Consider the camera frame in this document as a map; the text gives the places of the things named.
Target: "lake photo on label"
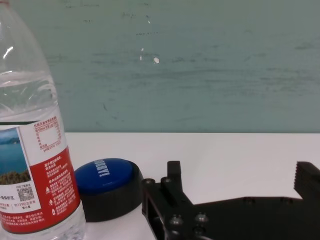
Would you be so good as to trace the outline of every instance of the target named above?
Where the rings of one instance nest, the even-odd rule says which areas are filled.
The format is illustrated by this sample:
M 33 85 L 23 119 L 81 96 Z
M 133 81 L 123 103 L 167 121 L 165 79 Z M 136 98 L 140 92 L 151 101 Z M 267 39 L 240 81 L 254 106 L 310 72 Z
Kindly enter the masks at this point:
M 16 128 L 0 131 L 0 185 L 30 181 L 30 174 Z

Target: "nutrition facts table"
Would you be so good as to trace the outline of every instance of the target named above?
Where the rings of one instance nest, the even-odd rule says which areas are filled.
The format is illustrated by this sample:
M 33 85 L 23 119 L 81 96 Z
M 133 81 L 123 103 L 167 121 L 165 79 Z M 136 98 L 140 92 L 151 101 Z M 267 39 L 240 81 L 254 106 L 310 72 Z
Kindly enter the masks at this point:
M 61 142 L 61 130 L 56 116 L 34 125 L 39 147 L 44 152 L 58 146 Z

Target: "wall stain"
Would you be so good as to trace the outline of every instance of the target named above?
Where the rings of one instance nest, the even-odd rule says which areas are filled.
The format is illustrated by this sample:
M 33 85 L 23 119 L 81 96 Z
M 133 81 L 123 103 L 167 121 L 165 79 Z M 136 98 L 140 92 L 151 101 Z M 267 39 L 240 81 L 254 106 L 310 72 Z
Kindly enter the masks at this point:
M 315 49 L 316 47 L 310 43 L 310 42 L 303 42 L 299 46 L 296 46 L 295 50 L 309 50 L 309 49 Z
M 152 32 L 139 32 L 139 33 L 136 33 L 135 35 L 136 36 L 146 36 L 146 35 L 154 35 L 154 34 L 158 34 L 157 31 L 152 31 Z
M 97 125 L 98 127 L 102 127 L 102 128 L 104 127 L 104 126 L 102 126 L 101 123 L 98 122 L 98 121 L 95 122 L 95 125 Z
M 137 17 L 137 15 L 135 15 L 134 13 L 129 13 L 129 12 L 123 12 L 121 14 L 122 19 L 135 19 L 136 17 Z
M 106 105 L 105 105 L 104 103 L 103 103 L 102 105 L 103 105 L 103 109 L 104 109 L 106 112 L 108 112 L 108 109 L 107 109 Z

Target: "qr code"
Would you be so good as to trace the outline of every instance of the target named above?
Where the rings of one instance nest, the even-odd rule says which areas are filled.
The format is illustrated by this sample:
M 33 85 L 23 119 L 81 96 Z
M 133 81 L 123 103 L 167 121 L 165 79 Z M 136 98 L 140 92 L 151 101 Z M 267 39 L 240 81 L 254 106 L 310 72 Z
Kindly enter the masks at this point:
M 32 191 L 31 186 L 23 187 L 23 188 L 18 188 L 18 195 L 20 198 L 20 201 L 27 201 L 27 200 L 32 200 L 35 198 L 34 192 Z

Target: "clear plastic bottle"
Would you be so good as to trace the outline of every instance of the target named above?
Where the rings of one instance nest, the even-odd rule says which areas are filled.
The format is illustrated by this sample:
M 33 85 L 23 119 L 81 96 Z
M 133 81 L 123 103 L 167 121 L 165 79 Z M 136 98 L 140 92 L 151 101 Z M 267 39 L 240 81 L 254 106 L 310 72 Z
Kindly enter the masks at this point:
M 0 0 L 0 131 L 45 120 L 57 108 L 56 88 L 37 41 L 9 2 Z M 6 240 L 81 240 L 84 226 L 80 203 L 69 217 L 45 230 L 28 234 L 1 231 Z

